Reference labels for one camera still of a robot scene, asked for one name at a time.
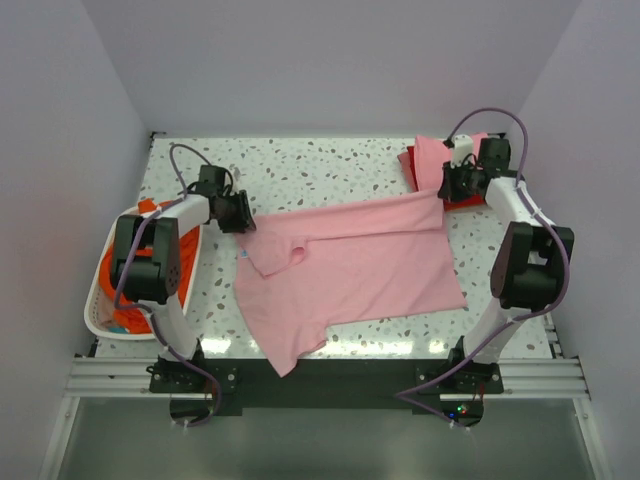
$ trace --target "white laundry basket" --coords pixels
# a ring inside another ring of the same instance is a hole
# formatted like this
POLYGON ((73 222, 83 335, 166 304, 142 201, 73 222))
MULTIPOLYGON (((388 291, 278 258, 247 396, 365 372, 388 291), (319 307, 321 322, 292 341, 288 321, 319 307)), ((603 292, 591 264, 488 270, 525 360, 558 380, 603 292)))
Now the white laundry basket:
MULTIPOLYGON (((124 214, 134 214, 137 215, 138 207, 130 208, 123 212, 124 214)), ((104 244, 104 248, 102 249, 102 254, 100 255, 100 261, 98 262, 98 267, 96 268, 96 273, 93 276, 93 281, 91 282, 91 289, 89 290, 89 296, 87 297, 87 302, 84 305, 84 322, 87 324, 87 328, 91 330, 91 333, 103 337, 110 338, 112 340, 154 340, 155 337, 152 333, 140 333, 140 334, 131 334, 131 333, 118 333, 118 332, 110 332, 105 327, 103 327, 103 323, 106 323, 105 320, 108 320, 113 317, 113 311, 115 307, 113 306, 113 300, 105 295, 105 293, 100 288, 100 284, 98 282, 98 276, 100 274, 100 264, 102 263, 102 259, 104 258, 107 250, 113 243, 113 237, 116 232, 116 222, 117 219, 113 222, 111 226, 111 231, 109 232, 109 237, 107 238, 106 243, 104 244)), ((185 298, 184 305, 182 307, 182 311, 187 313, 189 309, 189 301, 191 300, 191 294, 193 292, 193 281, 196 277, 196 269, 198 267, 198 260, 200 258, 200 247, 202 246, 202 232, 199 232, 198 235, 198 245, 196 247, 196 257, 193 263, 193 270, 191 271, 191 278, 189 279, 189 286, 187 288, 187 297, 185 298)))

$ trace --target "orange cloth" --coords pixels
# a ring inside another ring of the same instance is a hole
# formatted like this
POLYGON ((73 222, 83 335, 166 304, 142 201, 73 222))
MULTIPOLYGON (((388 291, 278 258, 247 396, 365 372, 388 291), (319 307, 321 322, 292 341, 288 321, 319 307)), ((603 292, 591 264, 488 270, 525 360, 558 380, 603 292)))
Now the orange cloth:
MULTIPOLYGON (((160 205, 166 205, 169 202, 163 202, 160 205)), ((151 199, 146 199, 138 203, 140 213, 152 212, 156 209, 156 205, 151 199)), ((178 300, 180 305, 184 305, 187 298, 187 290, 189 288, 189 279, 193 271, 193 265, 198 249, 198 238, 200 236, 200 227, 196 227, 180 239, 180 264, 182 267, 182 275, 180 277, 180 286, 178 287, 178 300)), ((150 257, 152 248, 143 248, 138 250, 138 255, 150 257)), ((111 257, 113 256, 113 245, 109 247, 102 262, 100 263, 100 273, 98 275, 98 284, 102 291, 113 300, 116 292, 109 281, 109 270, 111 268, 111 257)), ((120 303, 129 305, 131 302, 122 296, 120 303)), ((118 325, 126 328, 129 333, 141 334, 151 333, 151 329, 139 310, 115 310, 113 319, 118 325)))

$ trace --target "purple cable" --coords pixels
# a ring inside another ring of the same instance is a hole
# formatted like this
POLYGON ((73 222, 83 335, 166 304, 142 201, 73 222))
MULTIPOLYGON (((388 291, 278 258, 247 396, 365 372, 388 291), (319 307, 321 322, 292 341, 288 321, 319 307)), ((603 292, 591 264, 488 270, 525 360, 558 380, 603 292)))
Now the purple cable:
POLYGON ((142 220, 142 223, 138 227, 138 230, 136 231, 136 234, 135 234, 135 236, 133 238, 133 242, 131 244, 131 249, 129 250, 129 254, 127 255, 127 259, 125 260, 124 267, 122 269, 122 274, 120 275, 120 280, 118 281, 118 285, 116 287, 116 292, 115 292, 114 302, 113 303, 114 303, 115 308, 118 309, 118 310, 133 310, 133 309, 137 308, 139 310, 144 310, 145 312, 147 312, 149 314, 149 323, 151 324, 151 330, 153 331, 153 334, 158 339, 160 344, 163 347, 165 347, 169 351, 169 353, 171 353, 171 355, 173 355, 185 367, 187 367, 188 369, 190 369, 190 370, 202 375, 207 380, 209 380, 211 382, 211 384, 215 387, 216 402, 215 402, 213 410, 211 410, 209 412, 209 415, 207 415, 205 418, 203 418, 201 420, 197 420, 197 421, 191 421, 191 422, 186 424, 188 427, 196 427, 198 425, 203 425, 203 424, 207 423, 209 420, 211 420, 211 417, 216 415, 218 413, 218 410, 220 410, 220 405, 222 404, 222 387, 220 386, 220 382, 218 382, 218 380, 213 375, 211 375, 209 372, 206 372, 205 370, 202 370, 201 368, 199 368, 199 367, 195 366, 194 364, 192 364, 191 362, 189 362, 189 360, 187 360, 185 357, 180 355, 171 345, 169 345, 167 343, 167 341, 165 340, 164 336, 162 335, 162 333, 158 329, 158 322, 157 322, 155 314, 153 313, 153 310, 151 308, 149 308, 148 306, 143 305, 141 303, 132 303, 130 305, 122 305, 122 304, 120 304, 120 297, 122 296, 122 291, 124 290, 124 285, 126 283, 127 276, 129 275, 129 269, 131 268, 131 264, 133 263, 133 259, 135 258, 136 252, 138 251, 138 246, 140 245, 140 241, 142 240, 142 234, 144 233, 145 228, 147 227, 147 225, 149 225, 149 223, 153 219, 157 218, 161 213, 163 213, 163 212, 167 211, 168 209, 170 209, 171 207, 174 207, 175 205, 181 203, 185 198, 187 198, 187 195, 188 195, 187 185, 186 185, 186 183, 184 181, 184 178, 182 177, 182 174, 178 170, 176 162, 175 162, 175 160, 173 158, 173 150, 175 148, 177 148, 177 147, 186 148, 187 150, 190 150, 190 151, 194 152, 196 155, 198 155, 200 158, 202 158, 207 164, 211 165, 211 163, 209 163, 209 161, 206 158, 204 158, 200 152, 198 152, 197 150, 194 150, 193 148, 189 147, 188 145, 184 145, 182 143, 177 143, 177 144, 174 144, 174 145, 171 146, 171 149, 169 150, 169 159, 171 160, 171 165, 173 166, 173 169, 176 172, 178 180, 180 181, 180 184, 183 187, 183 191, 182 191, 183 198, 180 198, 178 200, 174 200, 173 202, 169 203, 168 205, 165 205, 164 207, 161 207, 160 209, 158 209, 155 212, 151 213, 151 215, 149 215, 148 217, 146 217, 146 218, 144 218, 142 220))
POLYGON ((522 142, 522 155, 520 156, 520 165, 518 165, 518 172, 516 174, 516 192, 518 194, 518 197, 520 198, 520 200, 522 201, 522 203, 524 204, 525 208, 527 209, 527 211, 531 214, 531 216, 533 218, 535 218, 540 225, 542 225, 548 232, 549 235, 551 235, 551 238, 553 239, 553 241, 555 242, 555 244, 558 246, 558 250, 560 251, 560 256, 562 257, 562 265, 564 268, 564 279, 562 282, 562 288, 560 289, 560 293, 558 294, 558 298, 556 298, 556 300, 551 303, 550 305, 546 306, 545 308, 543 308, 542 310, 539 310, 537 312, 531 312, 531 313, 526 313, 523 315, 519 315, 515 318, 512 319, 512 322, 508 322, 505 323, 504 325, 498 327, 497 329, 495 329, 491 335, 489 335, 484 341, 482 341, 482 343, 480 343, 480 345, 478 345, 478 347, 473 350, 469 355, 467 355, 464 360, 462 360, 459 364, 457 364, 455 367, 451 368, 450 370, 448 370, 447 372, 443 373, 442 375, 434 378, 433 380, 430 380, 426 383, 423 383, 422 385, 418 385, 417 387, 413 387, 413 388, 409 388, 407 390, 404 390, 402 392, 398 392, 395 394, 395 397, 399 400, 402 400, 404 402, 410 403, 412 405, 418 406, 420 408, 423 408, 425 410, 427 410, 428 412, 442 418, 443 420, 446 420, 447 422, 450 422, 452 425, 458 426, 458 427, 464 427, 464 425, 462 425, 459 422, 456 422, 454 420, 452 420, 451 418, 446 417, 444 414, 442 414, 441 412, 437 411, 434 408, 431 408, 428 405, 425 405, 417 400, 413 400, 411 398, 407 398, 406 395, 412 395, 414 393, 418 393, 421 392, 422 390, 425 390, 427 388, 431 388, 435 385, 437 385, 438 383, 440 383, 441 381, 449 378, 451 375, 453 375, 454 373, 456 373, 457 371, 459 371, 460 369, 464 368, 471 360, 473 360, 473 358, 480 353, 480 351, 486 347, 494 338, 496 338, 498 335, 500 335, 502 332, 504 332, 507 328, 509 328, 513 323, 515 322, 524 322, 525 320, 528 320, 530 318, 533 317, 538 317, 540 315, 546 315, 547 313, 551 312, 552 310, 554 310, 564 299, 564 296, 567 293, 567 288, 569 286, 569 276, 570 276, 570 269, 569 269, 569 255, 567 254, 567 250, 564 247, 564 244, 562 243, 562 240, 560 239, 560 237, 558 236, 558 234, 556 233, 556 231, 551 227, 551 225, 549 225, 549 223, 547 221, 545 221, 540 215, 538 215, 536 213, 536 210, 533 208, 533 205, 531 205, 531 203, 529 202, 529 200, 527 199, 527 197, 525 196, 524 192, 522 191, 522 189, 517 188, 518 184, 520 183, 520 180, 522 178, 522 171, 524 169, 524 163, 527 159, 527 150, 529 148, 529 134, 527 133, 527 128, 524 126, 524 123, 522 123, 522 120, 520 120, 515 114, 509 112, 508 110, 504 110, 502 108, 495 108, 495 107, 485 107, 485 108, 479 108, 478 110, 474 110, 473 112, 469 113, 467 116, 465 116, 462 120, 460 120, 460 122, 458 122, 458 124, 455 126, 455 128, 453 129, 453 131, 451 132, 451 134, 449 135, 449 139, 452 138, 455 133, 458 131, 458 129, 462 126, 462 124, 464 122, 466 122, 469 118, 471 118, 472 116, 481 113, 481 112, 498 112, 498 113, 503 113, 509 117, 511 117, 513 120, 515 120, 515 122, 518 124, 518 126, 520 127, 520 130, 522 130, 522 136, 523 136, 523 142, 522 142))

